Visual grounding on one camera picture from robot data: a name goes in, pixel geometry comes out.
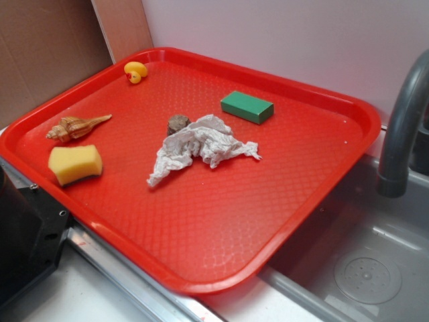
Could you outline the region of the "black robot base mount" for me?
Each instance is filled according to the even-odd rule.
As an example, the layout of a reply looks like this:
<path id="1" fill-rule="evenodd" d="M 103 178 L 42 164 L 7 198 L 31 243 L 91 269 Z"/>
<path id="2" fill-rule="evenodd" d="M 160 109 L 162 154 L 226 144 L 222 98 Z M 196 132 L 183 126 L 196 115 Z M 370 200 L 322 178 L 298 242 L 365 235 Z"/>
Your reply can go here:
<path id="1" fill-rule="evenodd" d="M 1 308 L 59 265 L 70 211 L 44 189 L 17 188 L 1 169 Z"/>

